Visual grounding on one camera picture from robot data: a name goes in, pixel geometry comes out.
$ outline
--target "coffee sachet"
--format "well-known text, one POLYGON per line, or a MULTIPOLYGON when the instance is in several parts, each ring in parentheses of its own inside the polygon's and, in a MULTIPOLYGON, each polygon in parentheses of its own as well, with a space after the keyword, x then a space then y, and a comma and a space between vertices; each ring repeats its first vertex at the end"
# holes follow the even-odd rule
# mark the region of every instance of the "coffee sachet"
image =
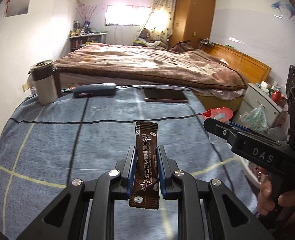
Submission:
POLYGON ((136 172, 129 206, 159 208, 159 176, 156 157, 157 123, 137 121, 136 172))

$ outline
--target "white cabinet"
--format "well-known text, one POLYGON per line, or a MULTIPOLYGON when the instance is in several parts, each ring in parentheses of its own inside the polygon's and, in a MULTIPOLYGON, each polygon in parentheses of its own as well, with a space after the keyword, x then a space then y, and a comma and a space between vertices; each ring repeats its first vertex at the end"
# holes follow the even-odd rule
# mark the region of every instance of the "white cabinet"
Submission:
POLYGON ((245 112, 249 113, 260 105, 264 107, 266 121, 270 128, 284 127, 286 117, 288 115, 287 111, 284 108, 278 106, 265 92, 252 83, 249 83, 241 106, 232 122, 239 125, 244 125, 241 122, 240 115, 244 114, 245 112))

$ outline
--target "wooden headboard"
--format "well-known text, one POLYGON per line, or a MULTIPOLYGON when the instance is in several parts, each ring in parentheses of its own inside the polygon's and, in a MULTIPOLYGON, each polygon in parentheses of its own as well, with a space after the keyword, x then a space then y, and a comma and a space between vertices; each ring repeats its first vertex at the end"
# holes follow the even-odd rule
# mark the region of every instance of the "wooden headboard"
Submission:
POLYGON ((242 73, 249 80, 249 83, 255 84, 265 81, 271 71, 268 65, 265 65, 257 59, 220 44, 215 44, 213 46, 204 44, 202 50, 207 54, 227 62, 230 68, 242 73))

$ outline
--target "phone screen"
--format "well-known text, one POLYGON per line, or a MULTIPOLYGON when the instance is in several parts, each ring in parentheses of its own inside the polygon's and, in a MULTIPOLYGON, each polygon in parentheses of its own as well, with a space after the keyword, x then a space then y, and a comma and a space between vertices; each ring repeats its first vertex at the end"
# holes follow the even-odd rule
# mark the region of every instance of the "phone screen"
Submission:
POLYGON ((145 99, 165 100, 172 102, 188 102, 187 97, 180 90, 143 88, 142 92, 145 99))

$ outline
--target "green plastic bag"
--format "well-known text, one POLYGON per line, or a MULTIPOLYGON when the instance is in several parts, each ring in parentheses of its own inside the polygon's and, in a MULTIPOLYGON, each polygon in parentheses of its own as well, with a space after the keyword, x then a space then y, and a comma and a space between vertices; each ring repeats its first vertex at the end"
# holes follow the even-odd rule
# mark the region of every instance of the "green plastic bag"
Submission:
POLYGON ((265 132, 268 129, 264 106, 262 105, 253 109, 250 113, 245 112, 240 118, 243 124, 252 130, 265 132))

